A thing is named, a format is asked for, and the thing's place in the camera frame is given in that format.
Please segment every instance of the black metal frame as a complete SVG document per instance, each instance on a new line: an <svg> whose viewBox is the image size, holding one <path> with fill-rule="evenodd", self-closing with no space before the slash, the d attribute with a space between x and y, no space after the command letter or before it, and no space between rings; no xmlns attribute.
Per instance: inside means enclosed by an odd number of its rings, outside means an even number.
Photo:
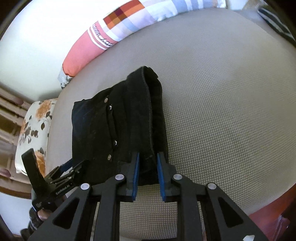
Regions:
<svg viewBox="0 0 296 241"><path fill-rule="evenodd" d="M22 238L15 237L7 227L3 218L0 215L0 238L1 241L21 241Z"/></svg>
<svg viewBox="0 0 296 241"><path fill-rule="evenodd" d="M68 174L62 176L65 171L72 167L72 159L70 159L65 164L54 168L43 178L33 149L22 155L22 161L33 188L32 206L35 211L39 211L42 208L55 211L63 202L63 195L82 183L81 178L88 165L88 161L84 160Z"/></svg>
<svg viewBox="0 0 296 241"><path fill-rule="evenodd" d="M34 155L29 152L25 159L28 160L29 154ZM268 241L216 184L197 184L178 174L173 165L166 163L163 153L157 155L157 171L163 201L177 202L176 240L203 240L198 207L200 202L208 241ZM139 153L133 153L131 162L123 166L120 174L94 186L83 183L32 234L29 241L89 240L98 202L94 241L119 241L120 202L135 200L138 177ZM43 193L37 199L48 200L48 197Z"/></svg>

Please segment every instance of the gray mesh cushion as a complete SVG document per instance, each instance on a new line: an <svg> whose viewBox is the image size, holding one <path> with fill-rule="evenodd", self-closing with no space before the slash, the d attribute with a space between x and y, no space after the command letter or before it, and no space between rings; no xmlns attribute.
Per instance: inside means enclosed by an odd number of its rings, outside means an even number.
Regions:
<svg viewBox="0 0 296 241"><path fill-rule="evenodd" d="M249 214L296 181L296 49L245 17L205 9L153 24L88 64L53 113L49 172L71 158L73 103L146 65L163 86L169 160L201 184L217 183ZM121 235L176 236L176 204L159 186L122 203Z"/></svg>

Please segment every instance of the wooden furniture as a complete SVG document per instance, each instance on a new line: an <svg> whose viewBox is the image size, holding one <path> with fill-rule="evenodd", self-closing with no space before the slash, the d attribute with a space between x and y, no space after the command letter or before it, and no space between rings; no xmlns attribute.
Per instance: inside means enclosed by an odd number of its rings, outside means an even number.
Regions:
<svg viewBox="0 0 296 241"><path fill-rule="evenodd" d="M27 176L16 173L16 146L30 104L0 88L0 192L31 198Z"/></svg>
<svg viewBox="0 0 296 241"><path fill-rule="evenodd" d="M268 237L269 241L293 240L289 233L283 237L282 235L285 233L287 225L289 225L287 231L296 229L296 184L278 199L251 214L250 218ZM283 218L289 219L290 224L285 220L283 222Z"/></svg>

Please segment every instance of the white stripes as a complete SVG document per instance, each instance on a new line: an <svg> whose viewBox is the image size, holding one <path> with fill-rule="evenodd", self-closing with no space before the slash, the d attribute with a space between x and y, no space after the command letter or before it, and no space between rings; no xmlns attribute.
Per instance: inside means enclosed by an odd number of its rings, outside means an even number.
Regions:
<svg viewBox="0 0 296 241"><path fill-rule="evenodd" d="M272 15L272 16L273 16L273 17L279 22L279 24L281 24L281 25L287 30L288 33L285 33L285 32L279 27L279 25L278 25L277 23L275 23L272 19L270 19L268 16L264 15L263 13L261 13L261 12L258 10L259 15L260 15L263 19L265 19L266 21L268 21L268 22L269 22L274 28L276 28L280 33L283 33L283 34L287 35L288 37L290 37L291 39L293 39L293 40L295 41L295 39L294 39L293 35L291 34L290 30L288 29L288 27L287 27L285 24L283 24L283 23L280 21L280 19L279 19L275 14L273 14L272 12L266 10L265 8L261 8L260 10L263 10L264 12L266 12L266 13Z"/></svg>
<svg viewBox="0 0 296 241"><path fill-rule="evenodd" d="M98 46L99 48L103 49L103 50L106 50L105 48L103 48L101 45L99 45L95 40L94 38L92 37L92 34L91 32L89 31L89 28L87 29L87 33L89 34L89 37L91 38L91 41L96 45Z"/></svg>
<svg viewBox="0 0 296 241"><path fill-rule="evenodd" d="M99 43L101 43L102 45L104 45L105 47L110 47L110 46L108 46L108 45L106 45L104 42L102 42L99 38L98 38L98 36L96 35L96 33L94 32L94 28L91 26L90 27L90 29L91 29L91 32L93 33L93 35L94 35L94 37L96 38L96 40L99 42Z"/></svg>
<svg viewBox="0 0 296 241"><path fill-rule="evenodd" d="M203 0L197 0L198 2L198 9L202 9L203 8Z"/></svg>
<svg viewBox="0 0 296 241"><path fill-rule="evenodd" d="M217 7L226 8L226 1L224 1L224 0L217 0L217 2L218 2Z"/></svg>
<svg viewBox="0 0 296 241"><path fill-rule="evenodd" d="M186 3L186 5L187 5L187 10L188 10L188 11L192 11L193 8L192 8L191 0L185 0L185 3Z"/></svg>

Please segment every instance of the orange checkered pattern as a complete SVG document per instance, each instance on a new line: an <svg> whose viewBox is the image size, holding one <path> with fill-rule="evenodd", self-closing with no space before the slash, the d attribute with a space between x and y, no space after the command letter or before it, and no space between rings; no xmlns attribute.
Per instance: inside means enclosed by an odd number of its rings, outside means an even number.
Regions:
<svg viewBox="0 0 296 241"><path fill-rule="evenodd" d="M139 2L139 0L132 0L105 17L104 22L106 23L107 27L111 29L125 18L128 18L143 8L145 7Z"/></svg>

